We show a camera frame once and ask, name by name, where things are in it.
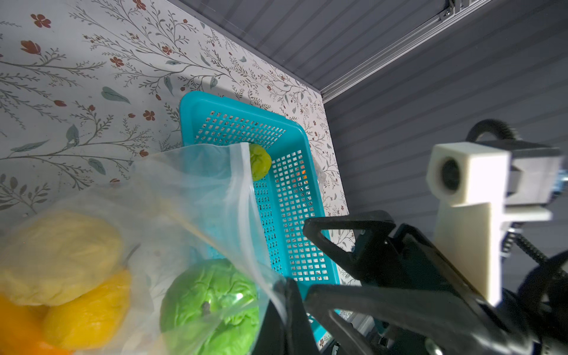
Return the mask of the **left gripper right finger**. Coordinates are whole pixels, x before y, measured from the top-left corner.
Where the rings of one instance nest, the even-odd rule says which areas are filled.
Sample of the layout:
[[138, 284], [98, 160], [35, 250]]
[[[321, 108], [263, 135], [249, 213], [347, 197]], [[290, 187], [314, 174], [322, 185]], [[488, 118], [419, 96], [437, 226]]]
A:
[[287, 321], [285, 321], [285, 353], [289, 355], [318, 355], [309, 319], [297, 283], [286, 279]]

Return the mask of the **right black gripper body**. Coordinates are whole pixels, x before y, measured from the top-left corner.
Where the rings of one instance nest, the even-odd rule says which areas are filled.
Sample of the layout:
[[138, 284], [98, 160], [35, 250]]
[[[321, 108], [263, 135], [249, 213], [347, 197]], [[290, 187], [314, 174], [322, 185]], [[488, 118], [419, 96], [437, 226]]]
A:
[[[493, 307], [446, 263], [433, 244], [416, 228], [395, 227], [387, 238], [386, 255], [379, 258], [373, 277], [358, 277], [361, 287], [447, 292], [459, 297], [482, 322], [503, 333], [505, 354], [531, 354], [533, 339], [526, 319], [516, 306]], [[390, 331], [395, 354], [443, 354], [433, 341], [375, 319]]]

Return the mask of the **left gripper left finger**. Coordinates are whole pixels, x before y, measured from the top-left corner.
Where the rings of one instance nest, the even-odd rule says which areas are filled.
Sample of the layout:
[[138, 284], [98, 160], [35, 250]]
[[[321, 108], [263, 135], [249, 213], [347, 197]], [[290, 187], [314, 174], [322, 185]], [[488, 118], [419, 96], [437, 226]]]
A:
[[252, 355], [288, 354], [286, 321], [282, 321], [274, 303], [269, 302]]

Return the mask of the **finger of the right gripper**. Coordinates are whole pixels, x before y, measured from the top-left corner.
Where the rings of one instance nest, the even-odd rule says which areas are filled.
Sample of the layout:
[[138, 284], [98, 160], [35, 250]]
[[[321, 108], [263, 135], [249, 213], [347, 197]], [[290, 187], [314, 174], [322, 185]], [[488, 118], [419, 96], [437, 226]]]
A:
[[503, 333], [486, 326], [465, 301], [447, 292], [313, 285], [304, 305], [351, 354], [372, 354], [373, 349], [336, 310], [365, 314], [425, 337], [443, 354], [506, 353]]
[[303, 234], [351, 277], [373, 277], [396, 227], [383, 210], [306, 219]]

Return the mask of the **green lime toy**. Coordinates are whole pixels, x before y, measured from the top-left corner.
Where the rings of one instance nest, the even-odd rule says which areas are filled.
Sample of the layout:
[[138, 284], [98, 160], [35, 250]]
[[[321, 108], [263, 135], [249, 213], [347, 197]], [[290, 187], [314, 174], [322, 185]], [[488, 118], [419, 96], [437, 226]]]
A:
[[260, 329], [256, 285], [226, 259], [179, 275], [161, 304], [169, 354], [248, 354]]

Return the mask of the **teal plastic basket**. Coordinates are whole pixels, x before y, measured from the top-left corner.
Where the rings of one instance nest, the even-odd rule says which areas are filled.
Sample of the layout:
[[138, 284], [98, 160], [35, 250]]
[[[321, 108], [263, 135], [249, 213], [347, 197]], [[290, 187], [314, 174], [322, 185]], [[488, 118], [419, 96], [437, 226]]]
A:
[[226, 146], [255, 143], [272, 159], [270, 172], [254, 183], [270, 266], [297, 281], [305, 296], [315, 284], [340, 284], [337, 264], [303, 235], [324, 207], [309, 139], [294, 121], [239, 101], [191, 92], [180, 101], [183, 144]]

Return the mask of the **green pear toy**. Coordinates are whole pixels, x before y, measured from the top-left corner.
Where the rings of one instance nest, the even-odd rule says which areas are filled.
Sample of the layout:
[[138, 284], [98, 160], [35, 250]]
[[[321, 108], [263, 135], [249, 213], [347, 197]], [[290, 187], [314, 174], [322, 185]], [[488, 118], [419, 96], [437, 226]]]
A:
[[253, 181], [259, 181], [267, 176], [272, 166], [272, 158], [266, 150], [255, 143], [250, 143], [249, 155]]

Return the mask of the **clear zip top bag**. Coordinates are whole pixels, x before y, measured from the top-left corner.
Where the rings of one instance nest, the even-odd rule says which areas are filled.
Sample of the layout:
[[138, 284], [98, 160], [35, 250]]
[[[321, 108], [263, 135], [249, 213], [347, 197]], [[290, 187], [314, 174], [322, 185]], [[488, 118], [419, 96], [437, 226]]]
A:
[[206, 260], [226, 259], [256, 285], [260, 328], [270, 301], [287, 320], [282, 277], [264, 244], [249, 145], [200, 144], [149, 156], [128, 181], [69, 196], [1, 236], [60, 211], [99, 217], [118, 229], [124, 252], [108, 278], [130, 271], [130, 308], [108, 344], [73, 354], [169, 354], [160, 329], [162, 301], [179, 275]]

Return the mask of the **yellow pear toy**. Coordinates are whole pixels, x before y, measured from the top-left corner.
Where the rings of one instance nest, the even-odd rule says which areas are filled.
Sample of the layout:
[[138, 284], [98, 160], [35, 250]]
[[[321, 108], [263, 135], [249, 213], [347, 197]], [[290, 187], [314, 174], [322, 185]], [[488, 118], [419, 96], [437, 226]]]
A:
[[132, 275], [124, 269], [81, 297], [50, 308], [42, 324], [45, 339], [69, 351], [104, 347], [127, 315], [131, 286]]

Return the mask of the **orange carrot toy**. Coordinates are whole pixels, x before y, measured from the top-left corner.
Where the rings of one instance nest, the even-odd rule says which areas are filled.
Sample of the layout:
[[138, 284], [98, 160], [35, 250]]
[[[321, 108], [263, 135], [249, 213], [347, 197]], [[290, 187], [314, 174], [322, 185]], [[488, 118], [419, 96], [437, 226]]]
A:
[[45, 340], [47, 306], [19, 306], [1, 295], [1, 354], [73, 354]]

